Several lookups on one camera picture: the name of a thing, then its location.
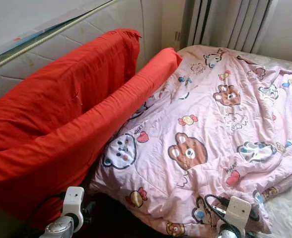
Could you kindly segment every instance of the brown bear face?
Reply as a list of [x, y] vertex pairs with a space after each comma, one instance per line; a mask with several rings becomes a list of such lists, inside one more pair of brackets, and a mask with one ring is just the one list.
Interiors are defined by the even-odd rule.
[[241, 102], [240, 94], [233, 85], [219, 85], [219, 92], [214, 93], [213, 97], [217, 102], [225, 106], [238, 105]]
[[207, 150], [199, 140], [188, 137], [185, 133], [177, 133], [175, 139], [177, 145], [168, 148], [168, 155], [182, 169], [188, 170], [207, 161]]
[[178, 237], [185, 234], [185, 227], [183, 224], [168, 222], [166, 225], [168, 235]]

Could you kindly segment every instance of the red cushion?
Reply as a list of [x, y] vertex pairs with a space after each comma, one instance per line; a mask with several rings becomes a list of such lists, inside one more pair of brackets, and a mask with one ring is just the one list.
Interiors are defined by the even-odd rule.
[[[46, 197], [79, 185], [112, 134], [177, 68], [181, 58], [166, 49], [120, 87], [134, 74], [138, 38], [106, 33], [0, 100], [0, 207], [26, 219]], [[61, 207], [50, 200], [32, 225], [43, 229]]]

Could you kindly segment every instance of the curtain fold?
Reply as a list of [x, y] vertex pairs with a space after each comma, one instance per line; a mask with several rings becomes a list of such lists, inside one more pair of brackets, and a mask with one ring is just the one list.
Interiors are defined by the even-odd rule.
[[188, 46], [256, 53], [277, 0], [195, 0]]

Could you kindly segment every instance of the red fabric cover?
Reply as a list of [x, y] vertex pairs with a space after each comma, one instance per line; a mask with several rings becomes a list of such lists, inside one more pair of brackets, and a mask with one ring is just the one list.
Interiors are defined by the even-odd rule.
[[[46, 197], [79, 185], [112, 134], [174, 72], [181, 58], [165, 49], [129, 80], [139, 37], [106, 33], [0, 99], [1, 208], [26, 219]], [[50, 200], [32, 225], [43, 229], [61, 207]]]

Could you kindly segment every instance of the pink comforter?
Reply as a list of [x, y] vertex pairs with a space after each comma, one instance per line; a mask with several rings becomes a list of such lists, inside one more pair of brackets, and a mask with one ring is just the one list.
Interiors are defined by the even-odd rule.
[[292, 72], [227, 49], [192, 46], [105, 150], [90, 191], [154, 229], [212, 237], [207, 194], [252, 204], [247, 230], [269, 233], [263, 202], [292, 186]]

